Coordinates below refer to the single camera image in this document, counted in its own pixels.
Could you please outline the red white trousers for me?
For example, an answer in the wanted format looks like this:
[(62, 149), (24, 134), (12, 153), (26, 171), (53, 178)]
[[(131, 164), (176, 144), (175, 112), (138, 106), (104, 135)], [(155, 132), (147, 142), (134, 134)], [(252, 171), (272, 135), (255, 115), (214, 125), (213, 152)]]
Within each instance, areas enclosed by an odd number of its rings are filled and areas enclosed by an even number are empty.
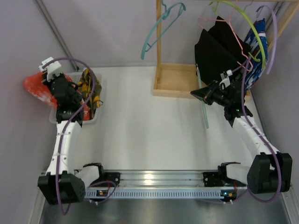
[[(78, 84), (78, 81), (75, 81), (75, 76), (65, 74), (66, 80), (69, 82), (74, 82)], [(42, 73), (38, 72), (33, 74), (29, 77), (26, 77), (23, 81), (23, 87), (27, 90), (30, 94), (32, 94), (37, 99), (41, 100), (45, 104), (49, 105), (50, 107), (56, 110), (57, 108), (57, 100), (52, 96), (48, 87), (42, 83)], [(90, 115), (90, 108), (88, 106), (84, 107), (84, 121), (91, 120)]]

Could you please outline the camouflage trousers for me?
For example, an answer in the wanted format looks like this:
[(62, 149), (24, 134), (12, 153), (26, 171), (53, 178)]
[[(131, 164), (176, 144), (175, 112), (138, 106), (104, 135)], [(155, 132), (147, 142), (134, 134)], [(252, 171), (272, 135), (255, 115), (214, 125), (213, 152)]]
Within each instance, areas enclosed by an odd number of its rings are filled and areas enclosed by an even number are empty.
[(89, 69), (85, 69), (82, 72), (81, 78), (78, 82), (78, 91), (81, 93), (83, 101), (86, 101), (87, 98), (91, 96), (86, 106), (90, 108), (90, 115), (91, 118), (93, 119), (96, 109), (100, 108), (100, 106), (103, 103), (100, 100), (100, 93), (102, 90), (102, 86), (97, 78), (95, 78), (95, 86), (93, 92), (92, 92), (92, 88), (93, 88), (92, 75)]

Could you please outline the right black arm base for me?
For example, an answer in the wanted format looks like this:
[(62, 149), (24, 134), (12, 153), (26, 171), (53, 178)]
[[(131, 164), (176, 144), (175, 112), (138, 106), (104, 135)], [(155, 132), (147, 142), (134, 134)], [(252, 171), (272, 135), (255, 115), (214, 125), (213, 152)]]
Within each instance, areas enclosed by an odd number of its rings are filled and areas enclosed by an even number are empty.
[(203, 172), (203, 183), (205, 187), (245, 187), (245, 184), (237, 180), (221, 177), (215, 171)]

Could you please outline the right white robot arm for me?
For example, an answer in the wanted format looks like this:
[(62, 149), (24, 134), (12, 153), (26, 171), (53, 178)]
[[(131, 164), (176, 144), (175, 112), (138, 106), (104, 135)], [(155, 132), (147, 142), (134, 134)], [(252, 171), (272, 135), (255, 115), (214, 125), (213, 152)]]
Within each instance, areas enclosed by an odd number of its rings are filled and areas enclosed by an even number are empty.
[(291, 186), (292, 157), (276, 149), (258, 128), (253, 114), (245, 106), (245, 89), (240, 80), (229, 86), (213, 81), (190, 92), (207, 105), (217, 103), (224, 117), (239, 134), (251, 157), (244, 162), (225, 162), (219, 166), (224, 178), (246, 184), (253, 194), (287, 192)]

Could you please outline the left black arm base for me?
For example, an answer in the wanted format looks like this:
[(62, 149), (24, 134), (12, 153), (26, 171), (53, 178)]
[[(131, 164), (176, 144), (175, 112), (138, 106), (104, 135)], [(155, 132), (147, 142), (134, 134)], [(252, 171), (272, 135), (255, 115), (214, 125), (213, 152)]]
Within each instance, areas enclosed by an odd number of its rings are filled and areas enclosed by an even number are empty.
[(106, 171), (103, 175), (103, 178), (104, 181), (112, 181), (115, 183), (116, 186), (118, 186), (120, 183), (121, 174), (120, 172)]

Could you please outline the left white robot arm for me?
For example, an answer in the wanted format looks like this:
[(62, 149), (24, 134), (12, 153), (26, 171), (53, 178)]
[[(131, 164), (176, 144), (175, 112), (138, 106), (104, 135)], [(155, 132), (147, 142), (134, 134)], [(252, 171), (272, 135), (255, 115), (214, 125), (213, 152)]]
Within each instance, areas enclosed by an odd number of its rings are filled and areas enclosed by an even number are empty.
[(89, 69), (83, 72), (77, 84), (63, 73), (48, 78), (44, 72), (42, 84), (57, 102), (57, 134), (50, 165), (38, 178), (37, 186), (50, 205), (79, 203), (85, 197), (85, 190), (104, 173), (100, 163), (85, 164), (78, 173), (70, 164), (83, 126), (84, 108), (90, 105), (95, 109), (99, 105), (101, 85)]

